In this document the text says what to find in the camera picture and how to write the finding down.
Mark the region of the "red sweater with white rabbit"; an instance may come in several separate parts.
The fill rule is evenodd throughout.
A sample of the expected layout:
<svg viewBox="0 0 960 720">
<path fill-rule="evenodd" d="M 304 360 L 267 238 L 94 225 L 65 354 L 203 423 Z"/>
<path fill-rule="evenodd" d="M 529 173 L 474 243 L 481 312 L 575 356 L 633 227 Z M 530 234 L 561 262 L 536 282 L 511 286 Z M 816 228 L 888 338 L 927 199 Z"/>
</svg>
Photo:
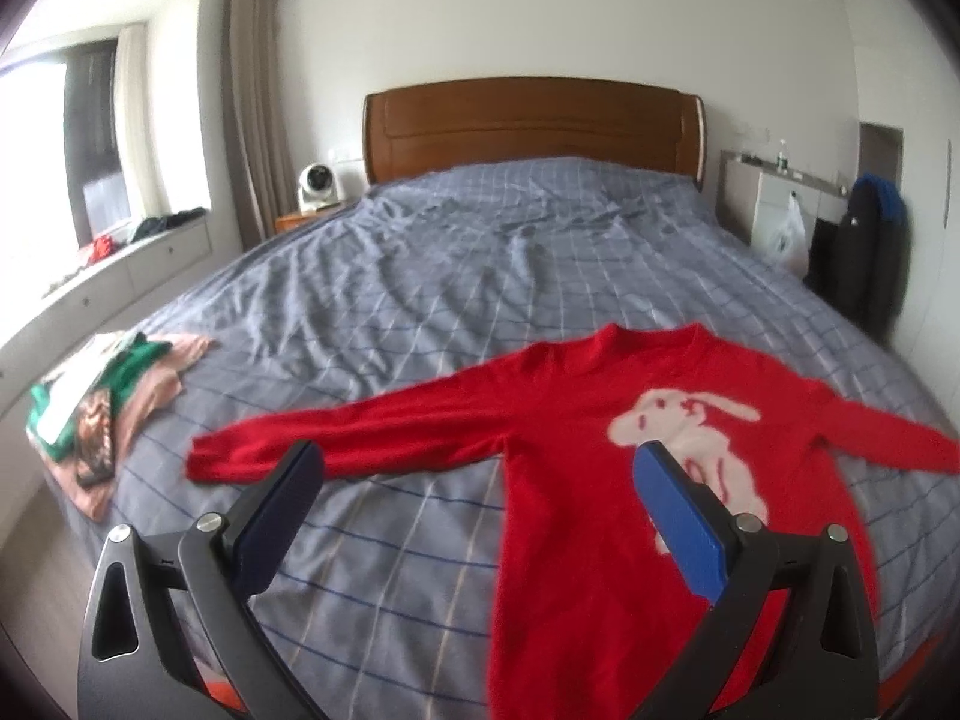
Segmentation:
<svg viewBox="0 0 960 720">
<path fill-rule="evenodd" d="M 958 468 L 951 437 L 698 325 L 610 325 L 330 410 L 235 422 L 197 437 L 185 472 L 254 483 L 300 440 L 319 445 L 336 478 L 503 459 L 488 667 L 498 718 L 626 717 L 703 616 L 633 491 L 641 444 L 664 444 L 729 511 L 768 527 L 815 535 L 841 525 L 864 574 L 874 556 L 836 456 Z"/>
</svg>

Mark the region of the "pile of folded clothes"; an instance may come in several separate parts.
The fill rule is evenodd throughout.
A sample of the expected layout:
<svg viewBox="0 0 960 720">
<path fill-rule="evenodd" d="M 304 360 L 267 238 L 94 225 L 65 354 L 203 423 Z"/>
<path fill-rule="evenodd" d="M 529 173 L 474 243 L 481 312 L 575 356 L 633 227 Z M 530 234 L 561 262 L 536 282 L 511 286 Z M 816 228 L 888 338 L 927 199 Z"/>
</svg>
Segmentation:
<svg viewBox="0 0 960 720">
<path fill-rule="evenodd" d="M 29 389 L 26 437 L 80 514 L 103 520 L 135 437 L 212 348 L 197 333 L 96 333 Z"/>
</svg>

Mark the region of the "clothes on window bench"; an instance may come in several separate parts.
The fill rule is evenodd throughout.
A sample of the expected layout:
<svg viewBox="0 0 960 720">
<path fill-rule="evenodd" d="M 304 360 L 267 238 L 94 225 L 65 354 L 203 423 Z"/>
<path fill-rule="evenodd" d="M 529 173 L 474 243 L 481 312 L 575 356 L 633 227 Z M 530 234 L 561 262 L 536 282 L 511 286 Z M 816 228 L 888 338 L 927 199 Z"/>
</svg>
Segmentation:
<svg viewBox="0 0 960 720">
<path fill-rule="evenodd" d="M 190 210 L 176 211 L 171 215 L 146 216 L 142 221 L 135 223 L 132 229 L 124 227 L 119 231 L 106 232 L 106 234 L 101 234 L 94 239 L 91 244 L 85 245 L 80 254 L 82 264 L 94 265 L 102 262 L 110 255 L 119 252 L 126 245 L 154 238 L 158 234 L 172 231 L 172 229 L 178 229 L 178 227 L 192 223 L 192 221 L 203 218 L 205 215 L 205 208 L 197 206 L 197 208 L 190 208 Z"/>
</svg>

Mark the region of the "white window bench drawers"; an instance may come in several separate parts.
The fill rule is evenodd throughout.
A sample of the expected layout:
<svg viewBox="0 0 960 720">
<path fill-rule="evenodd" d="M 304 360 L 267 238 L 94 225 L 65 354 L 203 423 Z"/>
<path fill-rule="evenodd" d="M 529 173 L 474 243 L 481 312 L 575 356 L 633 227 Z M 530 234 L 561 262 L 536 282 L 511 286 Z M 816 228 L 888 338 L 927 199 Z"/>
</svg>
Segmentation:
<svg viewBox="0 0 960 720">
<path fill-rule="evenodd" d="M 89 333 L 212 254 L 205 216 L 129 245 L 96 263 L 2 338 L 2 413 Z"/>
</svg>

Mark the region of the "dark jacket on chair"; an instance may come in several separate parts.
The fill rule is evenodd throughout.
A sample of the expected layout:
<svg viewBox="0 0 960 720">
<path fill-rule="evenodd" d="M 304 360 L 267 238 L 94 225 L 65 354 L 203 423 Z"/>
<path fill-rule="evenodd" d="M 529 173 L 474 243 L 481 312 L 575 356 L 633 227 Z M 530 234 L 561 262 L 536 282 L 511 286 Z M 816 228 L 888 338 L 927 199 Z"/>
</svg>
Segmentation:
<svg viewBox="0 0 960 720">
<path fill-rule="evenodd" d="M 867 337 L 884 343 L 900 301 L 908 211 L 898 188 L 870 172 L 814 226 L 804 283 Z"/>
</svg>

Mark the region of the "white plastic bag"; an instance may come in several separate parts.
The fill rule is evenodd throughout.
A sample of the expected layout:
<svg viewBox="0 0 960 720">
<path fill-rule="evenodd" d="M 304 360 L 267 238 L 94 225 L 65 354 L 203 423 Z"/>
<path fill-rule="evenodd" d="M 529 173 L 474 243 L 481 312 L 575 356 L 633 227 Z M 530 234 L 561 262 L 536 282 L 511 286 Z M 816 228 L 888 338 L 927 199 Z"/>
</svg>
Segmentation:
<svg viewBox="0 0 960 720">
<path fill-rule="evenodd" d="M 799 195 L 794 190 L 788 193 L 786 206 L 761 204 L 763 227 L 760 234 L 760 250 L 771 265 L 804 280 L 811 266 L 811 254 L 807 242 L 807 224 Z"/>
</svg>

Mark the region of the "white bedside cabinet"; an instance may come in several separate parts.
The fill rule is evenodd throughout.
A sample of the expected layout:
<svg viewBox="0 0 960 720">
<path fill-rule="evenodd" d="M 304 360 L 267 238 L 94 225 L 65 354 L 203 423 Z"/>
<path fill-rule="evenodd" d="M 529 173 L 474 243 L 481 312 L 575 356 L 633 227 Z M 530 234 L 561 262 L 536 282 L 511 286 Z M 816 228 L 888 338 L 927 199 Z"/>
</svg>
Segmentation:
<svg viewBox="0 0 960 720">
<path fill-rule="evenodd" d="M 765 257 L 760 250 L 763 227 L 761 204 L 786 206 L 791 190 L 799 195 L 804 211 L 811 273 L 815 233 L 819 229 L 827 231 L 830 224 L 838 226 L 848 208 L 848 200 L 841 190 L 804 172 L 791 169 L 778 171 L 774 164 L 750 158 L 747 154 L 735 151 L 721 153 L 716 215 L 724 229 L 758 252 L 762 259 Z"/>
</svg>

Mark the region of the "white small fan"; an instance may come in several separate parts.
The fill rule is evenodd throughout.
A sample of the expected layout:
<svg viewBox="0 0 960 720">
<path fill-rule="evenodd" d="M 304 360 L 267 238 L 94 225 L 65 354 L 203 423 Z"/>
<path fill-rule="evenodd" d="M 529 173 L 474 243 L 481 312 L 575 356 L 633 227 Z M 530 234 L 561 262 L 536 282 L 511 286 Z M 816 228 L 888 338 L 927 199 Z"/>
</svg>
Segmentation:
<svg viewBox="0 0 960 720">
<path fill-rule="evenodd" d="M 342 205 L 334 171 L 320 163 L 308 164 L 298 177 L 298 208 L 304 215 L 320 213 Z"/>
</svg>

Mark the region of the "beige curtain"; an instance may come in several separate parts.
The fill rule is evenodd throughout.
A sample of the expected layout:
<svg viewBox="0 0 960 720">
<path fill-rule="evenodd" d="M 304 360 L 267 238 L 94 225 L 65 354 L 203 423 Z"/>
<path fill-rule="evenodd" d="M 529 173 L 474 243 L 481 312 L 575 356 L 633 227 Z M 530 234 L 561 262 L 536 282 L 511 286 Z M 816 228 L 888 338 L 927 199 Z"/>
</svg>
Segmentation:
<svg viewBox="0 0 960 720">
<path fill-rule="evenodd" d="M 295 210 L 296 176 L 281 110 L 277 0 L 228 0 L 226 94 L 228 163 L 245 250 L 275 236 Z"/>
</svg>

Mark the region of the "brown wooden headboard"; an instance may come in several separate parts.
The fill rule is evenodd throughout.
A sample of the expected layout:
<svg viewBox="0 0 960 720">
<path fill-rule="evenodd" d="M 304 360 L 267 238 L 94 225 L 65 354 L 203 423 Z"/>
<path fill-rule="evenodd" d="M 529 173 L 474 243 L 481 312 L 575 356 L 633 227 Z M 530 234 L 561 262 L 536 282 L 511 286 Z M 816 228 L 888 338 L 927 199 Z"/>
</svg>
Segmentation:
<svg viewBox="0 0 960 720">
<path fill-rule="evenodd" d="M 690 177 L 703 185 L 703 101 L 662 86 L 498 76 L 425 83 L 364 99 L 371 184 L 462 164 L 576 156 Z"/>
</svg>

